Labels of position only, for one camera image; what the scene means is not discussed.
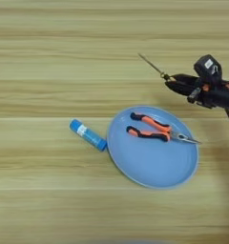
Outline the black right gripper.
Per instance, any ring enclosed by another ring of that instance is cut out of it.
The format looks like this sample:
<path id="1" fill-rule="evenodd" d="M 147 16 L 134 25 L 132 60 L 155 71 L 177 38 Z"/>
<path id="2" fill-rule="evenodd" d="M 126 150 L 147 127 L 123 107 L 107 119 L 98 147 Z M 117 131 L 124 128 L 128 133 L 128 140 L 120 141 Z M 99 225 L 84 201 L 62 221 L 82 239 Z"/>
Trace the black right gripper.
<path id="1" fill-rule="evenodd" d="M 229 110 L 229 82 L 222 82 L 217 86 L 203 84 L 195 88 L 186 84 L 194 84 L 198 79 L 196 76 L 179 73 L 174 74 L 173 78 L 176 81 L 166 81 L 165 85 L 171 91 L 187 96 L 190 103 L 197 103 L 208 109 L 220 107 Z"/>

